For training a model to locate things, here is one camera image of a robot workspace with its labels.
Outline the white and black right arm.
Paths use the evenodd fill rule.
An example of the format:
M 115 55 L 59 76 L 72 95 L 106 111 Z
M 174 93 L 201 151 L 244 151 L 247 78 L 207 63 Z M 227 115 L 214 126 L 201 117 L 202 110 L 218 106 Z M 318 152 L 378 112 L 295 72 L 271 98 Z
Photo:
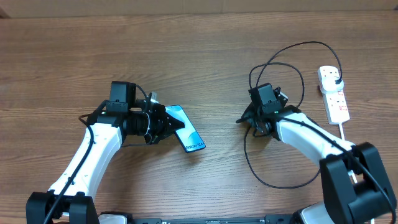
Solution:
M 297 107 L 288 105 L 270 83 L 250 88 L 251 103 L 237 122 L 261 136 L 298 149 L 319 167 L 323 200 L 287 216 L 289 223 L 366 223 L 387 213 L 397 220 L 397 199 L 378 149 L 354 144 L 322 129 Z

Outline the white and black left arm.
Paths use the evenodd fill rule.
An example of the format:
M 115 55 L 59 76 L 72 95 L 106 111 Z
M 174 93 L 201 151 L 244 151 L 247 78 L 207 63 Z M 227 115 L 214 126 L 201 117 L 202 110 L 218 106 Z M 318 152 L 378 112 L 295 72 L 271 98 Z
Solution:
M 142 136 L 146 145 L 183 129 L 183 121 L 168 114 L 153 94 L 136 99 L 141 87 L 135 83 L 113 81 L 109 99 L 79 120 L 86 126 L 85 136 L 73 159 L 47 192 L 33 192 L 26 203 L 28 223 L 53 223 L 67 215 L 69 223 L 130 223 L 125 213 L 98 215 L 94 205 L 101 179 L 112 157 L 122 148 L 128 135 Z

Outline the blue screen smartphone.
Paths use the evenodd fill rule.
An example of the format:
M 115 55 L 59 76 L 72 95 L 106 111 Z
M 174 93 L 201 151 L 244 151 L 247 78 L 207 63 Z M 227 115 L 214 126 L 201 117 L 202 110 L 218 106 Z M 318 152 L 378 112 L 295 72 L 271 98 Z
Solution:
M 185 125 L 184 128 L 176 130 L 175 135 L 186 153 L 191 153 L 206 148 L 204 141 L 180 105 L 166 106 L 165 110 L 169 115 L 183 122 Z

